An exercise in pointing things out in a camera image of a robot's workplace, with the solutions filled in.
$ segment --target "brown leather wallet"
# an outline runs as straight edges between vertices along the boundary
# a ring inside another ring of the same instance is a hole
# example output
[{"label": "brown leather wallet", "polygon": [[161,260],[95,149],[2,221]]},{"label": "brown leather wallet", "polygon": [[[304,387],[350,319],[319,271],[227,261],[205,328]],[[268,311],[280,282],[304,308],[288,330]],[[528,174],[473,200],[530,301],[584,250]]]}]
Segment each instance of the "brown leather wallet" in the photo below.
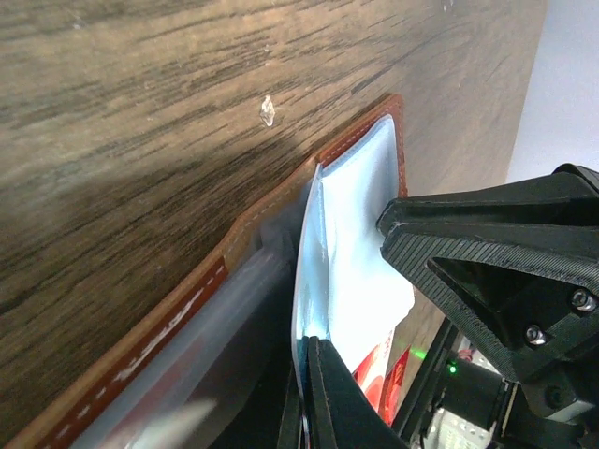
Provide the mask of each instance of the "brown leather wallet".
[{"label": "brown leather wallet", "polygon": [[212,252],[126,336],[95,362],[8,448],[68,447],[153,360],[196,314],[229,273],[240,265],[260,223],[295,201],[314,176],[351,148],[380,118],[391,115],[400,173],[400,196],[407,196],[402,142],[402,97],[390,94],[350,123],[336,138],[306,160],[291,176],[244,212]]}]

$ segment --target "screw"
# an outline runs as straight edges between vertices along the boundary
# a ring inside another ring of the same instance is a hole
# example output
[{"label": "screw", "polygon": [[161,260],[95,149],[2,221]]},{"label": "screw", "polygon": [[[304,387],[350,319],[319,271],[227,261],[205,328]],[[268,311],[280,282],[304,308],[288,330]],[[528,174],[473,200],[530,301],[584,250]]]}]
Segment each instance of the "screw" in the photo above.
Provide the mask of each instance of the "screw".
[{"label": "screw", "polygon": [[594,311],[597,308],[597,299],[584,288],[579,288],[572,294],[570,304],[578,311]]},{"label": "screw", "polygon": [[526,328],[526,341],[534,346],[541,346],[547,343],[547,337],[537,325],[530,325]]}]

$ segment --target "wood grain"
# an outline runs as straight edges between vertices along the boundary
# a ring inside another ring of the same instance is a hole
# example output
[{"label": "wood grain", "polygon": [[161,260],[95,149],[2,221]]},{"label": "wood grain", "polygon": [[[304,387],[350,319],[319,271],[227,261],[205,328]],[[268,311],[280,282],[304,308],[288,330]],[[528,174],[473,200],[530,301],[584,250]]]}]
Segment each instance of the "wood grain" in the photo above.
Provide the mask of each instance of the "wood grain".
[{"label": "wood grain", "polygon": [[[502,182],[544,11],[542,1],[5,0],[0,443],[380,94],[404,96],[412,195]],[[267,94],[273,127],[259,118]],[[398,338],[430,344],[439,317],[421,298],[406,320],[414,335]]]}]

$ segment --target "small debris on table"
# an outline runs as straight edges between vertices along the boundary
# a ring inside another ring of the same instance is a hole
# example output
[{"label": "small debris on table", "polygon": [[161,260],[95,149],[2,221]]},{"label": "small debris on table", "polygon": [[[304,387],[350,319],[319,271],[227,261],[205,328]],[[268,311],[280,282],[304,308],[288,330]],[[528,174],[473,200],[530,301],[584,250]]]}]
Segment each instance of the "small debris on table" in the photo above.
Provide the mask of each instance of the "small debris on table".
[{"label": "small debris on table", "polygon": [[266,126],[272,126],[274,123],[274,105],[270,100],[270,95],[266,95],[260,108],[260,119]]}]

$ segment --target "white wall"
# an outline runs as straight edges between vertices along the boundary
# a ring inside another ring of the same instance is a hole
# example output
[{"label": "white wall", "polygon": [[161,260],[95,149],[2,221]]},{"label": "white wall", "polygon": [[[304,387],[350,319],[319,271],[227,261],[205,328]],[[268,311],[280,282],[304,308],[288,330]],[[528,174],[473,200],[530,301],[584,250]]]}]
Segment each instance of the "white wall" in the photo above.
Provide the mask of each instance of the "white wall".
[{"label": "white wall", "polygon": [[550,0],[507,181],[599,171],[599,2]]}]

